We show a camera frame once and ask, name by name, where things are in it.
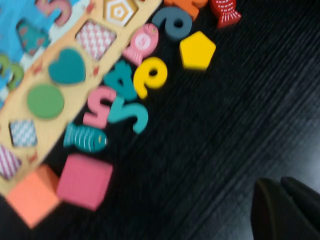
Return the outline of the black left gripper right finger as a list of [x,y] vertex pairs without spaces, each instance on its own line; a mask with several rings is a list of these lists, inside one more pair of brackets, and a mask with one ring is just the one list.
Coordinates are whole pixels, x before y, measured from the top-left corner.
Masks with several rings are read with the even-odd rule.
[[290,176],[282,177],[280,183],[310,222],[320,221],[320,194],[318,192]]

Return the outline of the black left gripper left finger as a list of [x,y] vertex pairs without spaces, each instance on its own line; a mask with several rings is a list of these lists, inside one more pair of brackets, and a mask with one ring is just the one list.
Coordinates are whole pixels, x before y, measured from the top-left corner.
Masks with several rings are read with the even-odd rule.
[[281,185],[269,178],[254,184],[251,229],[255,240],[318,240],[320,221],[309,221]]

